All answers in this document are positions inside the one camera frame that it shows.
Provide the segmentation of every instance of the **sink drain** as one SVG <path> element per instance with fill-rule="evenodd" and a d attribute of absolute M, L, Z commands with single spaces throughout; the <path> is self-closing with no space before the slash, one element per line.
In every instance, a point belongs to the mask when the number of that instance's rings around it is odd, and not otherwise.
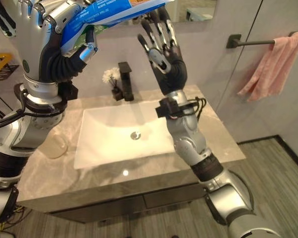
<path fill-rule="evenodd" d="M 138 140 L 141 137 L 141 133 L 139 131 L 134 131 L 133 133 L 130 134 L 130 138 L 133 140 Z"/>

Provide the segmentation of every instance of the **gray tile floor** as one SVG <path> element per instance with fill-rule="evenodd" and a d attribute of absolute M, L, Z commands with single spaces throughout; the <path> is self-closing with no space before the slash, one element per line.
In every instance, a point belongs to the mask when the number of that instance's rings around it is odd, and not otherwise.
<path fill-rule="evenodd" d="M 246 160 L 226 164 L 246 178 L 257 214 L 285 238 L 298 238 L 298 167 L 274 140 L 240 146 Z M 33 211 L 8 231 L 17 238 L 226 238 L 203 199 L 105 222 L 79 224 Z"/>

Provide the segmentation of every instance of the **black faucet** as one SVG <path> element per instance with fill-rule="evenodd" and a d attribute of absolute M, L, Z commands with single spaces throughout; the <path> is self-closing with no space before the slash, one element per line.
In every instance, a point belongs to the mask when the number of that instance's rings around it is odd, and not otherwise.
<path fill-rule="evenodd" d="M 122 83 L 123 97 L 125 101 L 132 101 L 134 100 L 134 94 L 131 88 L 130 74 L 129 74 L 131 72 L 131 68 L 129 67 L 127 62 L 118 63 L 118 67 L 119 67 L 120 78 Z"/>

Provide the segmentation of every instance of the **vanity cabinet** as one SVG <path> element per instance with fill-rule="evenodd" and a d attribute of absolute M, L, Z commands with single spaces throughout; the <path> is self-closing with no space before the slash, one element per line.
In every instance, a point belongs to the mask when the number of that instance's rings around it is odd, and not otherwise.
<path fill-rule="evenodd" d="M 80 208 L 51 213 L 54 216 L 81 223 L 106 220 L 147 209 L 192 201 L 205 195 L 199 183 L 164 189 L 145 194 L 92 204 Z"/>

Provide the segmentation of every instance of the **bathroom sink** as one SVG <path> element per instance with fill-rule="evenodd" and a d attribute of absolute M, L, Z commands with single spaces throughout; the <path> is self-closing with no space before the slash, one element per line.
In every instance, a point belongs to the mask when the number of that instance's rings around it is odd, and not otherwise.
<path fill-rule="evenodd" d="M 74 168 L 82 169 L 174 151 L 158 101 L 86 109 Z"/>

